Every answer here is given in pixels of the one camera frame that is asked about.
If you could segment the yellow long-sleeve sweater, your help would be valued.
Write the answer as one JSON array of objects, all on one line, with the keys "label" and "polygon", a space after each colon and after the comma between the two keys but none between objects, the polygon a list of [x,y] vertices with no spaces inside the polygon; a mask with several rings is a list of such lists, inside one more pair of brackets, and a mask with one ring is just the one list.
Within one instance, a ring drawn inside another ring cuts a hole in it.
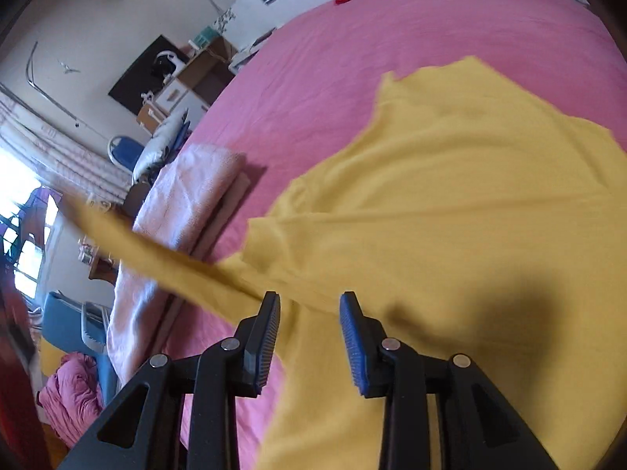
[{"label": "yellow long-sleeve sweater", "polygon": [[284,382],[261,469],[378,463],[384,406],[351,380],[346,291],[418,352],[470,355],[561,469],[596,468],[625,421],[625,152],[476,58],[384,75],[370,125],[216,265],[85,205],[71,214],[123,263],[222,318],[279,292]]}]

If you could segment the crumpled pink blanket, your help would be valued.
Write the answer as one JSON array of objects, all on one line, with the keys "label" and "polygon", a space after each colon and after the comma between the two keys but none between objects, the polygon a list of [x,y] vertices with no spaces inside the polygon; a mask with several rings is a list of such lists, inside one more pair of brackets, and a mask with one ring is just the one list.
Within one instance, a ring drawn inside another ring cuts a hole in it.
[{"label": "crumpled pink blanket", "polygon": [[73,448],[104,410],[96,360],[79,352],[64,355],[38,403],[55,434]]}]

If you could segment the folded light pink garment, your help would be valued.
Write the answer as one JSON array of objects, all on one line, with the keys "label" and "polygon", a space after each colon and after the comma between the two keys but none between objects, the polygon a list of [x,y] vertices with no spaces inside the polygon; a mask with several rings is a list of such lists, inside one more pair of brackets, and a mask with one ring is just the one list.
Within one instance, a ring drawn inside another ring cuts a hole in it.
[{"label": "folded light pink garment", "polygon": [[[188,145],[161,169],[133,224],[157,243],[202,260],[251,186],[245,154],[216,145]],[[127,383],[164,343],[183,301],[121,263],[107,327],[107,355]]]}]

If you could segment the white pillow on chair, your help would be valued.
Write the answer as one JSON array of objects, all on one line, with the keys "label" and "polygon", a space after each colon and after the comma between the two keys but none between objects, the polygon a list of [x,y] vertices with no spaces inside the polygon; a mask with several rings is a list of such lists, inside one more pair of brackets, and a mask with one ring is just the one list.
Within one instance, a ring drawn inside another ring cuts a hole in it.
[{"label": "white pillow on chair", "polygon": [[151,169],[162,166],[165,163],[175,138],[187,121],[188,110],[179,109],[172,112],[155,130],[153,137],[149,140],[139,155],[133,172],[133,183],[138,183],[142,177],[146,176]]}]

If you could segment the blue chair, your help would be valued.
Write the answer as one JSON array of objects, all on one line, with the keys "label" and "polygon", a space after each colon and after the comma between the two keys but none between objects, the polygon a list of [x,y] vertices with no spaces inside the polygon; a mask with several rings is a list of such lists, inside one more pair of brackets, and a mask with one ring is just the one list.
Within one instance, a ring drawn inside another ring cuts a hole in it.
[{"label": "blue chair", "polygon": [[133,172],[143,152],[143,145],[129,136],[115,136],[107,144],[109,160],[119,168]]}]

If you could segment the wooden cabinet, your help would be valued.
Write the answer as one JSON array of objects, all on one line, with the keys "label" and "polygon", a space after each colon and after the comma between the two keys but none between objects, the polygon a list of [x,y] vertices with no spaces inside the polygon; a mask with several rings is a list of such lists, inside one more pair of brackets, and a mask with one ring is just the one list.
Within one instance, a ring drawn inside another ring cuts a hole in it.
[{"label": "wooden cabinet", "polygon": [[205,103],[212,105],[235,77],[230,71],[235,52],[227,40],[218,36],[186,64],[176,79]]}]

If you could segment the black wall panel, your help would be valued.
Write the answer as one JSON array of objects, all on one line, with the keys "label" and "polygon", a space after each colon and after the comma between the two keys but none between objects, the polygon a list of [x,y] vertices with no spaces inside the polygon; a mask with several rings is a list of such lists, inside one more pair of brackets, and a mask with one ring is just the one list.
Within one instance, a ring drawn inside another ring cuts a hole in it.
[{"label": "black wall panel", "polygon": [[167,74],[175,70],[172,61],[159,60],[160,53],[171,52],[186,65],[189,57],[165,36],[158,36],[148,48],[136,58],[121,78],[112,85],[109,97],[137,116],[143,105],[142,94],[158,94],[164,86]]}]

